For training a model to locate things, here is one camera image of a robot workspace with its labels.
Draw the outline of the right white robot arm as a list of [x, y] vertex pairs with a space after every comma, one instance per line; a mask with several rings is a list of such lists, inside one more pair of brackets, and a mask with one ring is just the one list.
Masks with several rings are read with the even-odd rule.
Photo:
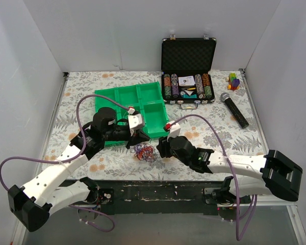
[[185, 136], [161, 137], [157, 150], [162, 158], [175, 157], [184, 165], [201, 174], [228, 173], [221, 198], [232, 203], [241, 195], [272, 194], [289, 201], [298, 201], [302, 168], [277, 150], [266, 155], [224, 156], [210, 149], [196, 148]]

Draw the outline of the green compartment tray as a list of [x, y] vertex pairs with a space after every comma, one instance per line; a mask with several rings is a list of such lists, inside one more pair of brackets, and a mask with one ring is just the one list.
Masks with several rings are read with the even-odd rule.
[[134, 107], [145, 121], [143, 131], [157, 139], [167, 135], [163, 129], [169, 122], [160, 84], [157, 82], [96, 90], [95, 94], [109, 97], [126, 107]]

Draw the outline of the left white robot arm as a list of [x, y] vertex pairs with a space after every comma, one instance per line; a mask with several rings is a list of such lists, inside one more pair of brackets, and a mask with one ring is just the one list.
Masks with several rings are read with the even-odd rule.
[[22, 187], [13, 185], [8, 190], [11, 212], [28, 231], [34, 232], [60, 209], [77, 202], [96, 203], [100, 197], [99, 186], [90, 178], [81, 178], [67, 187], [61, 184], [101, 151], [107, 141], [124, 141], [126, 148], [148, 141], [150, 137], [142, 130], [144, 125], [143, 116], [132, 107], [127, 118], [120, 120], [114, 109], [100, 108], [92, 121], [81, 127], [56, 164]]

